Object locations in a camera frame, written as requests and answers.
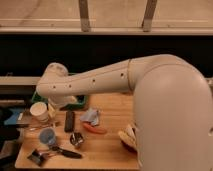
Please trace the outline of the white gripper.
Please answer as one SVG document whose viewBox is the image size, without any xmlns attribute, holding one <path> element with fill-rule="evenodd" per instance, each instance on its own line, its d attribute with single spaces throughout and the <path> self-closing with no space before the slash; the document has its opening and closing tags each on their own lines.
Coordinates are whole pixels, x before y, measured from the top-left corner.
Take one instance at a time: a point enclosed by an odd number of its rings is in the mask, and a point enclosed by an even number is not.
<svg viewBox="0 0 213 171">
<path fill-rule="evenodd" d="M 74 96 L 52 97 L 48 99 L 48 111 L 51 118 L 54 118 L 56 113 L 68 104 L 76 104 L 77 98 Z"/>
</svg>

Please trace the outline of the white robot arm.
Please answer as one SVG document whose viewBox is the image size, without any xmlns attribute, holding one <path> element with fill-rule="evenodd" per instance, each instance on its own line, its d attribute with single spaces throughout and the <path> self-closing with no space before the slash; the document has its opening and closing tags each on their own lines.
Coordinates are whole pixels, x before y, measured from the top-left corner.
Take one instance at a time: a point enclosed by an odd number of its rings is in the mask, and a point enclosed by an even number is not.
<svg viewBox="0 0 213 171">
<path fill-rule="evenodd" d="M 131 91 L 141 171 L 213 171 L 213 95 L 179 57 L 140 57 L 73 76 L 51 63 L 36 91 L 55 104 L 69 95 Z"/>
</svg>

